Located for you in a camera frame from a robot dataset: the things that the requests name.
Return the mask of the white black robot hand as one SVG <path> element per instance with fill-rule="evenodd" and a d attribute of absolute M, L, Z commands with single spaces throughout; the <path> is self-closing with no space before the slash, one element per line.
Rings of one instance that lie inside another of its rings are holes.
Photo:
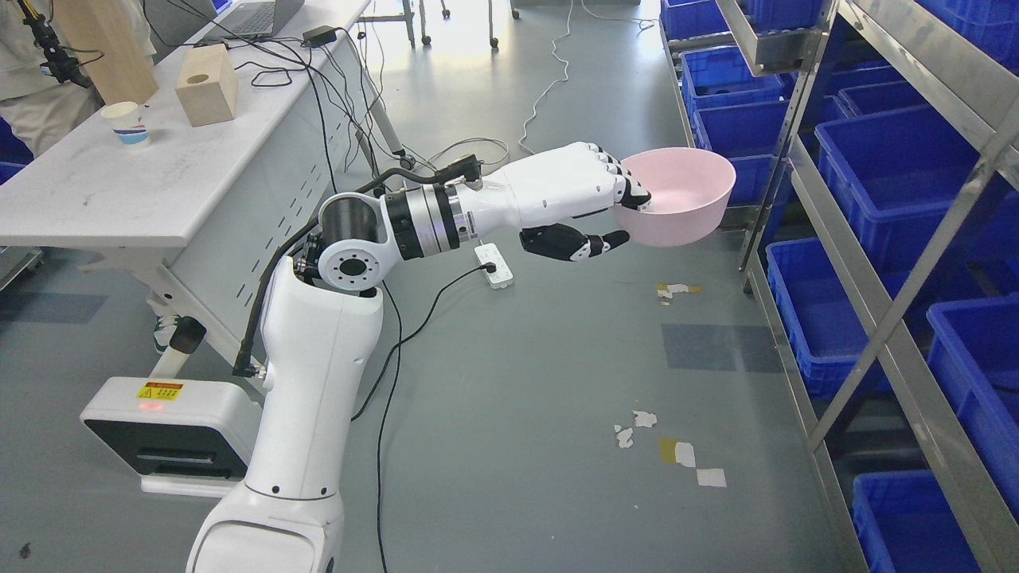
<path fill-rule="evenodd" d="M 513 161 L 482 178 L 479 189 L 457 184 L 454 190 L 471 238 L 506 226 L 519 231 L 525 251 L 572 262 L 619 249 L 630 236 L 586 235 L 565 225 L 565 219 L 615 206 L 644 211 L 652 199 L 648 189 L 593 142 L 572 142 Z"/>

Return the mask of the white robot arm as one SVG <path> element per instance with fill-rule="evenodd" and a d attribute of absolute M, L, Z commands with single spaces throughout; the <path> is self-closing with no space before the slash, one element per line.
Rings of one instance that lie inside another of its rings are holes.
<path fill-rule="evenodd" d="M 418 189 L 386 193 L 390 168 L 335 193 L 273 255 L 234 360 L 254 373 L 252 338 L 267 352 L 264 410 L 247 473 L 215 505 L 190 550 L 189 572 L 331 572 L 341 555 L 342 462 L 365 363 L 385 314 L 378 287 L 401 261 L 473 236 L 463 200 L 483 183 L 479 160 Z"/>

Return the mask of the white robot base unit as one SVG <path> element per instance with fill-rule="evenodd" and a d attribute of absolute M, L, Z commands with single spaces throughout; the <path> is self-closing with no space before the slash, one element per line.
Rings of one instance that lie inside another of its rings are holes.
<path fill-rule="evenodd" d="M 110 377 L 81 422 L 139 475 L 146 493 L 224 497 L 240 483 L 262 409 L 239 385 L 179 380 L 206 329 L 183 317 L 146 377 Z"/>

